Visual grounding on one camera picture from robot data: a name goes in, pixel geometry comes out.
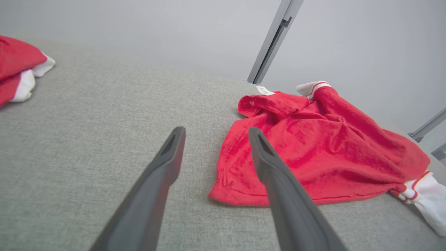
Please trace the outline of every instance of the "gray fabric surface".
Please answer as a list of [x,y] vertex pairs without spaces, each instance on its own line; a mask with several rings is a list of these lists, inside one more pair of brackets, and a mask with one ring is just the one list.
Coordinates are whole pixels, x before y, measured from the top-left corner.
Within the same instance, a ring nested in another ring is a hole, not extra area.
[[[30,100],[0,109],[2,250],[88,250],[176,126],[186,146],[158,250],[279,250],[268,208],[207,197],[237,103],[254,85],[32,42],[57,66]],[[319,208],[350,250],[445,250],[391,195]]]

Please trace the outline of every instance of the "white label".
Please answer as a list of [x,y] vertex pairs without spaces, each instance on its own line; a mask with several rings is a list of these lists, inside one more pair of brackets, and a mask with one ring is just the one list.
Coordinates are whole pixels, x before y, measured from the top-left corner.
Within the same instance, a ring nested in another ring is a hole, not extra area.
[[259,90],[259,92],[260,92],[262,95],[269,96],[269,95],[275,94],[275,93],[273,93],[273,92],[268,91],[268,90],[267,90],[265,87],[263,87],[263,86],[256,86],[256,87],[257,87],[257,90]]

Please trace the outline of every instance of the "red garment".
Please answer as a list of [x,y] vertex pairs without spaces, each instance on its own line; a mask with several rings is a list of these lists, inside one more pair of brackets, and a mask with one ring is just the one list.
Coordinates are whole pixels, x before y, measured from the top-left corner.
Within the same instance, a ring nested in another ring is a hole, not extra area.
[[332,87],[319,88],[312,100],[275,93],[240,100],[239,112],[247,118],[234,122],[223,142],[210,198],[269,206],[252,160],[248,129],[253,126],[318,205],[404,191],[404,182],[420,177],[430,163],[415,143],[381,129]]
[[18,91],[31,91],[34,86],[18,90],[21,84],[30,85],[28,82],[23,83],[21,73],[47,60],[38,48],[14,38],[0,36],[0,106],[13,100]]

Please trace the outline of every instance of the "red stripe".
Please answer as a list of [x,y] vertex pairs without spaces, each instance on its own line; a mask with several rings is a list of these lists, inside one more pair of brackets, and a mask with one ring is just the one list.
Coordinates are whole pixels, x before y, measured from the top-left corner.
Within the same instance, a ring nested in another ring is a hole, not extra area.
[[415,192],[415,195],[412,198],[410,198],[411,201],[415,200],[415,198],[418,196],[418,193],[415,191],[415,186],[421,179],[424,178],[424,176],[428,175],[429,173],[430,173],[429,171],[426,171],[420,178],[415,180],[415,182],[412,184],[412,190]]
[[313,92],[314,92],[314,88],[315,88],[316,86],[320,85],[320,84],[328,84],[328,83],[327,83],[327,82],[319,82],[319,83],[315,84],[315,85],[313,86],[313,89],[311,89],[310,95],[313,94]]

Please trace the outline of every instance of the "red fabric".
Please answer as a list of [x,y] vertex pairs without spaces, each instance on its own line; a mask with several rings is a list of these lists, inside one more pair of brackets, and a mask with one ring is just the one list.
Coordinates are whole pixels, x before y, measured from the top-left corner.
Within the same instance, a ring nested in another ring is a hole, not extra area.
[[0,106],[11,101],[20,83],[20,73],[44,63],[47,57],[36,47],[0,36]]
[[269,206],[257,178],[248,129],[258,127],[316,204],[364,200],[422,175],[429,157],[407,138],[381,129],[332,87],[313,100],[281,92],[245,96],[223,142],[209,197],[232,205]]

